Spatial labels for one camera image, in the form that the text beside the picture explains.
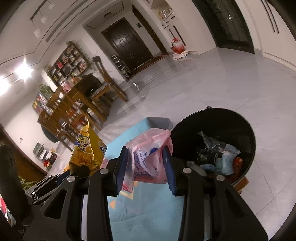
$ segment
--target snack bag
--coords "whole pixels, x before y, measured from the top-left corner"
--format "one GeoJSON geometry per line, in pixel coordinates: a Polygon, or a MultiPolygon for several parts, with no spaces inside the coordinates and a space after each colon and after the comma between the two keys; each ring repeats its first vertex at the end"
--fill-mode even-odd
{"type": "Polygon", "coordinates": [[[88,166],[91,176],[100,168],[106,149],[106,145],[89,124],[82,127],[70,158],[70,172],[75,172],[80,166],[88,166]]]}

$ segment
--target garbage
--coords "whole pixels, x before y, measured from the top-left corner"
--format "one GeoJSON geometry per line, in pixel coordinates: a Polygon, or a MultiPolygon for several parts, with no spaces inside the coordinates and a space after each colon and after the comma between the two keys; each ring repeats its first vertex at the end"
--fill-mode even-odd
{"type": "Polygon", "coordinates": [[[233,161],[233,171],[234,173],[230,176],[228,176],[228,180],[233,183],[239,178],[239,173],[242,167],[243,159],[240,157],[236,157],[233,161]]]}
{"type": "Polygon", "coordinates": [[[205,172],[204,169],[199,167],[194,163],[194,161],[187,161],[186,162],[187,166],[190,167],[192,170],[195,170],[199,175],[206,177],[207,173],[205,172]]]}
{"type": "Polygon", "coordinates": [[[174,51],[174,53],[181,54],[185,50],[185,47],[179,39],[174,38],[172,40],[172,48],[171,49],[172,49],[172,51],[174,51]]]}
{"type": "Polygon", "coordinates": [[[177,60],[177,59],[180,59],[180,58],[182,58],[182,57],[185,57],[185,56],[187,56],[187,55],[189,55],[190,54],[190,51],[189,50],[184,50],[183,52],[181,52],[180,54],[179,53],[174,53],[173,54],[173,59],[174,60],[177,60]]]}
{"type": "Polygon", "coordinates": [[[205,152],[205,149],[201,149],[200,157],[202,161],[208,160],[207,164],[201,164],[200,167],[207,171],[213,171],[215,175],[231,175],[234,173],[233,169],[233,160],[240,153],[240,150],[236,149],[236,147],[226,144],[220,141],[215,140],[214,138],[208,137],[203,134],[203,131],[199,133],[208,150],[205,152]],[[213,158],[213,163],[209,160],[212,153],[216,153],[213,158]]]}

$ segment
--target tile floor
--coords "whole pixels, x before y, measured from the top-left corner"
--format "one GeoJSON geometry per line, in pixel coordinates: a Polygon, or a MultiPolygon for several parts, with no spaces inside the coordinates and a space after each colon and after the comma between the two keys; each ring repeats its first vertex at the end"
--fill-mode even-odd
{"type": "MultiPolygon", "coordinates": [[[[166,57],[133,77],[129,102],[117,99],[99,133],[108,143],[145,117],[174,125],[207,106],[235,110],[252,125],[257,151],[242,197],[271,238],[296,201],[296,72],[254,54],[213,49],[174,61],[166,57]]],[[[52,169],[55,174],[68,161],[52,169]]]]}

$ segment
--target trash can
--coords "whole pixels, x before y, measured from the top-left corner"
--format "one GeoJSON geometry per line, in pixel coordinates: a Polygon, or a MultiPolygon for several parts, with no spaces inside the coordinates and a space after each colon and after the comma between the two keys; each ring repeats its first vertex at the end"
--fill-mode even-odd
{"type": "Polygon", "coordinates": [[[240,114],[222,108],[207,107],[178,123],[171,132],[174,146],[172,156],[186,161],[195,161],[197,152],[205,148],[199,132],[218,141],[231,144],[241,151],[243,159],[237,184],[248,172],[256,151],[255,134],[248,121],[240,114]]]}

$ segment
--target potted plant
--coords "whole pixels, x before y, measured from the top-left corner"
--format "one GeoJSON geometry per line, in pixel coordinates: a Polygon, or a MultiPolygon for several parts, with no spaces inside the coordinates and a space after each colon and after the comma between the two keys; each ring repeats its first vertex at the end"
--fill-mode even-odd
{"type": "Polygon", "coordinates": [[[54,93],[52,91],[52,89],[48,85],[45,85],[45,84],[40,84],[39,90],[47,100],[49,100],[50,97],[52,96],[52,94],[54,93]]]}

